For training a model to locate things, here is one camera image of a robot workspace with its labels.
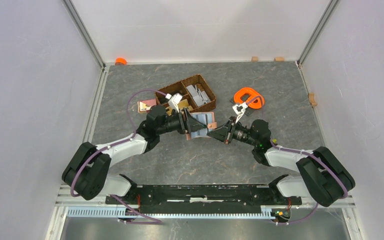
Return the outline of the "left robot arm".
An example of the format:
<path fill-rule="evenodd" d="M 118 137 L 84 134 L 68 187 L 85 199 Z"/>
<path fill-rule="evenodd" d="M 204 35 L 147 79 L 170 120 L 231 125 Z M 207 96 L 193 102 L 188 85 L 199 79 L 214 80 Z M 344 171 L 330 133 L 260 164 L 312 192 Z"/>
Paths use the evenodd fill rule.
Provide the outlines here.
<path fill-rule="evenodd" d="M 62 181 L 70 186 L 73 197 L 92 200 L 99 194 L 116 195 L 125 204 L 133 203 L 137 190 L 126 176 L 110 176 L 109 169 L 132 156 L 152 150 L 162 134 L 173 131 L 189 134 L 206 129 L 207 125 L 193 117 L 187 108 L 168 115 L 161 105 L 151 107 L 132 134 L 106 144 L 82 143 L 62 172 Z"/>

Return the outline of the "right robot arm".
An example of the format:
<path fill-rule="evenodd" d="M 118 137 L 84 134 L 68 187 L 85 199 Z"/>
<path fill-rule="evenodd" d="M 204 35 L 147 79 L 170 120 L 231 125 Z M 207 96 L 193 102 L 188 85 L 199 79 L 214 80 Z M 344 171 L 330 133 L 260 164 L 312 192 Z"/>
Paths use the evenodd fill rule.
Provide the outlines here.
<path fill-rule="evenodd" d="M 282 204 L 289 197 L 311 197 L 319 205 L 329 207 L 346 198 L 356 186 L 352 175 L 325 146 L 314 150 L 292 149 L 281 146 L 271 138 L 269 124 L 257 119 L 250 127 L 243 126 L 235 117 L 207 134 L 224 144 L 232 140 L 253 146 L 251 151 L 257 163 L 295 171 L 299 176 L 281 177 L 269 189 L 269 199 Z"/>

